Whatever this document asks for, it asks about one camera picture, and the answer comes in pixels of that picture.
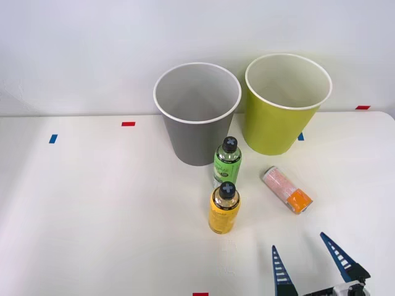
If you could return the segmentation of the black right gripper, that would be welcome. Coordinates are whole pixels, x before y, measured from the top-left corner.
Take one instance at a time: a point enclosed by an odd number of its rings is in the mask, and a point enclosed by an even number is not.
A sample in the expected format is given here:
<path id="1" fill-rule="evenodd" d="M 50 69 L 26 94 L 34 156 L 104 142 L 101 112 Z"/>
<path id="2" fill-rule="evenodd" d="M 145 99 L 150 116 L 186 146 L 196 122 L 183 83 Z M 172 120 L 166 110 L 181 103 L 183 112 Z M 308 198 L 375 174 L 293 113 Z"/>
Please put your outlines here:
<path id="1" fill-rule="evenodd" d="M 370 273 L 354 261 L 337 243 L 324 232 L 320 233 L 325 246 L 334 260 L 345 282 L 333 287 L 306 294 L 306 296 L 366 296 L 370 292 L 365 287 Z M 272 245 L 272 266 L 276 296 L 298 296 L 298 292 L 280 258 L 277 248 Z"/>

